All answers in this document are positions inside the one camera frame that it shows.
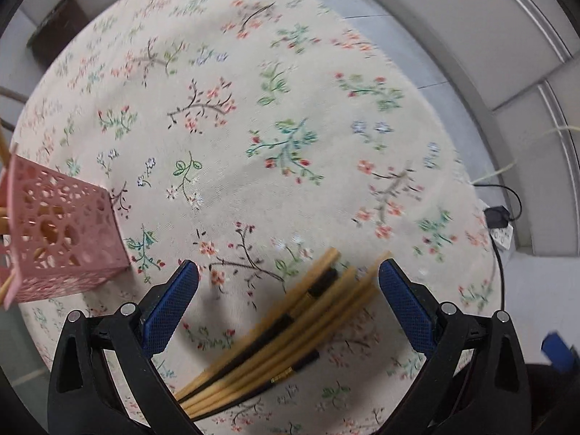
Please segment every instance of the power adapter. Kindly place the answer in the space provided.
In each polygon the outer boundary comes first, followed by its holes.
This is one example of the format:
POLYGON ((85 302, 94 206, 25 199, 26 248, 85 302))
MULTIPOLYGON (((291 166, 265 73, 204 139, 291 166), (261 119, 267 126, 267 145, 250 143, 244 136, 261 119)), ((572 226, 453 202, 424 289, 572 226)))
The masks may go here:
POLYGON ((511 221, 511 215, 505 206, 488 207, 483 212, 488 229, 503 229, 511 221))

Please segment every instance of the blue rubber pad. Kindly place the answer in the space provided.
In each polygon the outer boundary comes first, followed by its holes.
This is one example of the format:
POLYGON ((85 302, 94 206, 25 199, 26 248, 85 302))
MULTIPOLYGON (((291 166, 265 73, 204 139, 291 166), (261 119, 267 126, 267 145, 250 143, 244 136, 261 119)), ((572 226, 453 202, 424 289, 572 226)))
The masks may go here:
POLYGON ((384 261, 379 268, 379 286, 413 349, 429 359, 437 346, 433 322, 409 287, 408 278, 391 261, 384 261))
POLYGON ((197 265, 189 262, 173 279, 155 309, 149 314, 149 318, 143 324, 143 340, 141 341, 143 352, 149 358, 165 350, 197 291, 198 284, 197 265))
POLYGON ((573 370, 576 360, 574 353, 557 332, 546 335, 542 342, 542 352, 552 362, 552 366, 558 373, 567 374, 573 370))

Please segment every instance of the trash bin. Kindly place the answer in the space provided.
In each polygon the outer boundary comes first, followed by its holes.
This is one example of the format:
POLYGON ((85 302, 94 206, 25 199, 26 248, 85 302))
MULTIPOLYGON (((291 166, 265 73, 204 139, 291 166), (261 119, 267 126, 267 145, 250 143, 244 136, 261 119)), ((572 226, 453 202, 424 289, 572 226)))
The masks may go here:
POLYGON ((77 0, 60 0, 28 39, 34 58, 45 68, 89 23, 77 0))

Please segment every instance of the round table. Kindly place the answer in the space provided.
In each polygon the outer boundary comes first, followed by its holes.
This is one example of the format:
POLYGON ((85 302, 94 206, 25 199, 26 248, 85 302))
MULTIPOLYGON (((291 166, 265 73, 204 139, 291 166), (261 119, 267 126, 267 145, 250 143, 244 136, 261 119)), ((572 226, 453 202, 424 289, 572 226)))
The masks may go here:
MULTIPOLYGON (((499 306, 484 218, 441 122, 317 0, 120 0, 46 72, 14 141, 20 155, 109 190, 132 262, 94 292, 20 305, 49 367, 69 311, 114 312, 185 258, 199 289, 153 358, 172 391, 328 247, 339 270, 363 273, 390 250, 439 301, 483 315, 499 306)), ((199 427, 371 433, 424 362, 382 296, 319 350, 284 384, 199 427)))

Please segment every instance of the silver screw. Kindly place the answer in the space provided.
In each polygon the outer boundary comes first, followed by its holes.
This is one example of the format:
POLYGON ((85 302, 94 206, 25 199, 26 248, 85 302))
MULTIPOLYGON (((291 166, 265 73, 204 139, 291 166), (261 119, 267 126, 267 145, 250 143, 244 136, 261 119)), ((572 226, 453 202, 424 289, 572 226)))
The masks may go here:
POLYGON ((509 314, 506 311, 500 311, 496 315, 501 322, 509 322, 509 314))
POLYGON ((447 315, 453 315, 457 312, 457 308, 452 303, 443 303, 441 305, 441 310, 447 315))
POLYGON ((69 313, 67 319, 69 319, 69 322, 78 321, 80 319, 80 311, 72 311, 71 313, 69 313))
POLYGON ((121 306, 121 314, 123 315, 131 315, 133 312, 135 312, 135 305, 133 303, 127 303, 127 304, 123 304, 121 306))

